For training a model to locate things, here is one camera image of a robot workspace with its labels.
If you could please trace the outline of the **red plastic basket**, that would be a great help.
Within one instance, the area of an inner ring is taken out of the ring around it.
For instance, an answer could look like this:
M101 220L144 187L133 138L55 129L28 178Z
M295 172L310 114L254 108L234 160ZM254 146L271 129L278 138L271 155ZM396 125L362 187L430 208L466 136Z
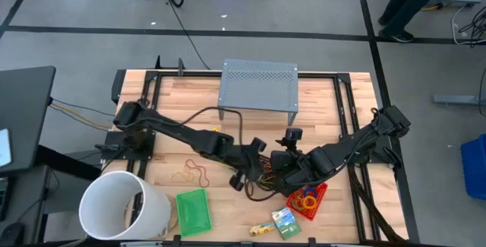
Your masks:
M286 206L304 218L314 220L326 191L325 182L316 187L304 186L287 198Z

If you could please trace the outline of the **blue plastic bin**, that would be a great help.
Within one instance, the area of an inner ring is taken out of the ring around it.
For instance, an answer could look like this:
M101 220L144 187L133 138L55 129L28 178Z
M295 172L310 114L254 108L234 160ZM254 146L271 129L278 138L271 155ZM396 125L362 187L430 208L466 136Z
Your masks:
M460 151L467 194L486 200L486 134L462 144Z

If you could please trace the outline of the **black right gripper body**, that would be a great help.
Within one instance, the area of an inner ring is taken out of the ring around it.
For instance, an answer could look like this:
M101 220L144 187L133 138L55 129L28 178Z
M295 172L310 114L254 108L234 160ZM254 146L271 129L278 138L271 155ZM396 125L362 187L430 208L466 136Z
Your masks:
M283 171L291 166L303 155L301 150L297 149L297 142L301 140L303 130L300 128L287 128L284 137L276 140L285 150L273 150L270 153L270 165L272 171Z

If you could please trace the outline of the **black metal rig frame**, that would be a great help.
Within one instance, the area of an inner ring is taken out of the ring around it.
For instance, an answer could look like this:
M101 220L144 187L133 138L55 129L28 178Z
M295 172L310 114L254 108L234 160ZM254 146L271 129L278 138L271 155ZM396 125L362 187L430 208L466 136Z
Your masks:
M267 150L278 148L285 133L287 116L283 112L242 109L237 113L218 116L218 71L186 71L178 76L165 71L161 80L158 110L164 116L187 121L196 129L218 128L245 142L260 138ZM371 109L377 104L371 76L366 72L326 73L313 71L298 79L298 114L295 126L303 130L298 143L308 151L327 143L334 143L343 131L352 131L353 118L363 126L372 120ZM197 188L197 182L173 182L172 174L182 171L186 160L207 169L210 186L207 188L212 230L183 238L180 245L190 244L255 247L260 243L283 244L276 232L250 236L252 226L271 221L271 213L285 205L281 195L255 202L229 186L231 170L220 163L206 160L186 144L164 135L157 135L154 154L147 165L145 179L158 190L173 197ZM255 191L255 198L269 193ZM357 243L359 241L355 210L346 171L332 178L323 197L323 203L314 220L298 218L301 232L292 238L294 243L315 239L318 243Z

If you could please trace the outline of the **white paper sheet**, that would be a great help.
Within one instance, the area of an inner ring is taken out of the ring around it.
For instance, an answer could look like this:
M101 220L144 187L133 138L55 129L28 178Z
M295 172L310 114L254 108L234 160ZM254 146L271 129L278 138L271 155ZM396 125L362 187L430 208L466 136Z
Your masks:
M11 163L11 142L7 128L0 130L0 167Z

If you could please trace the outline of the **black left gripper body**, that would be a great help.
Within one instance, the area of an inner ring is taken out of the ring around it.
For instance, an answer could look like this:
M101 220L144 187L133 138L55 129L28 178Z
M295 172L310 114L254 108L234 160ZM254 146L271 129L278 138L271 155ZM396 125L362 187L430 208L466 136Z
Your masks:
M257 181L264 174L260 152L264 151L266 145L261 139L254 138L250 144L232 145L229 148L229 165L237 170L229 180L234 190L240 192L245 179Z

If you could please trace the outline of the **green blue card box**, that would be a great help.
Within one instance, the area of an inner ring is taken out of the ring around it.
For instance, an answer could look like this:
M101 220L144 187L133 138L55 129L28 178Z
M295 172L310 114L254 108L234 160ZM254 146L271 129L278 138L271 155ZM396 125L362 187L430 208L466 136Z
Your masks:
M288 207L273 211L271 216L283 240L291 239L301 232L301 227Z

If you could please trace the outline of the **grey desk foot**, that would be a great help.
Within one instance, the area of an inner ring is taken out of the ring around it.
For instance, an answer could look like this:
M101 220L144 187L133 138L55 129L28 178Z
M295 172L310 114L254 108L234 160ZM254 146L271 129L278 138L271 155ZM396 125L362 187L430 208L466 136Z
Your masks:
M467 106L486 106L486 98L472 95L433 95L436 104L454 104Z

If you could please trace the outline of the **dark grey side desk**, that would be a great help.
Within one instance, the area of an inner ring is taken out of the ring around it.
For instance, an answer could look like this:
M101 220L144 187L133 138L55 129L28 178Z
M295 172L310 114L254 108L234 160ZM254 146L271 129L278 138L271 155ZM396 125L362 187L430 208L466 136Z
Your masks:
M0 174L34 165L55 72L53 66L0 71L0 131L8 131L11 152Z

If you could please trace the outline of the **white cylindrical bucket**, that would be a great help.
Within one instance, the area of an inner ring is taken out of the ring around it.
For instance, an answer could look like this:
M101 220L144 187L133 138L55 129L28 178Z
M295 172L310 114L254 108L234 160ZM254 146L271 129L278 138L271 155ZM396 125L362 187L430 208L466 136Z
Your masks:
M135 221L125 225L125 209L142 194ZM98 240L145 240L169 231L172 206L167 196L151 184L125 171L114 171L93 181L80 201L79 220L84 232Z

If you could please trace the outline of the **grey perforated metal shelf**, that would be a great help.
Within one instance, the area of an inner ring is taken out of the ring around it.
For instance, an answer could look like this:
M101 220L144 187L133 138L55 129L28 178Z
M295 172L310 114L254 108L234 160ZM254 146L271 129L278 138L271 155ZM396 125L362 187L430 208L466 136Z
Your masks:
M223 62L218 106L285 112L288 125L298 113L298 66L226 59Z

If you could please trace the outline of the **dark red rubber band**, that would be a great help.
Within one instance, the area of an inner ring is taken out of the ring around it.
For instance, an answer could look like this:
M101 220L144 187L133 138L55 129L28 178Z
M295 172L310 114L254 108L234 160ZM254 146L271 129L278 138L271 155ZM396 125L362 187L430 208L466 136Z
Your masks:
M186 160L185 166L190 171L197 171L199 173L197 181L201 188L207 188L210 186L210 180L207 177L207 169L204 166L196 164L193 160Z

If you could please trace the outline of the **red cable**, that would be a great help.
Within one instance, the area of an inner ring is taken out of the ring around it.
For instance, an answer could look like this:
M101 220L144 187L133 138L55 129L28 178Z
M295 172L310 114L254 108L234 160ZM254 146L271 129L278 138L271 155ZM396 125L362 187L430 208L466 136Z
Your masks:
M278 192L271 192L269 195L263 198L254 197L254 183L251 180L245 180L245 194L250 201L262 202L271 199L273 196L277 195Z

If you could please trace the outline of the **green plastic basket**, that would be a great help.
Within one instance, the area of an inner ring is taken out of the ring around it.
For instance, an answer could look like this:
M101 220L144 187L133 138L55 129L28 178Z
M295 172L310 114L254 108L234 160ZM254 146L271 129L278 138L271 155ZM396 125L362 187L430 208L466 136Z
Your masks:
M207 192L199 188L176 195L179 234L189 237L212 230Z

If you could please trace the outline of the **person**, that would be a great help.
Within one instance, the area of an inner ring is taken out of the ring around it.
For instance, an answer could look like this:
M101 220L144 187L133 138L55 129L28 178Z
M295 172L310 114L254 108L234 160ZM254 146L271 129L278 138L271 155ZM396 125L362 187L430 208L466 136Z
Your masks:
M390 0L378 19L383 27L379 36L384 40L392 40L399 43L410 43L414 36L405 30L411 19L430 0Z

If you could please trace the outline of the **yellow plastic packet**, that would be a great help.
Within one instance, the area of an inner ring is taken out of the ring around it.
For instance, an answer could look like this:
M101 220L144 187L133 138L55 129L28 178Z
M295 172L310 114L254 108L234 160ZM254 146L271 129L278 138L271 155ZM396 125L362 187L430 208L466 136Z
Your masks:
M250 233L250 236L259 236L259 235L263 235L265 233L272 232L272 231L274 231L274 229L275 229L274 223L272 223L272 222L263 223L263 224L258 224L256 226L251 227L250 230L249 230L249 233Z

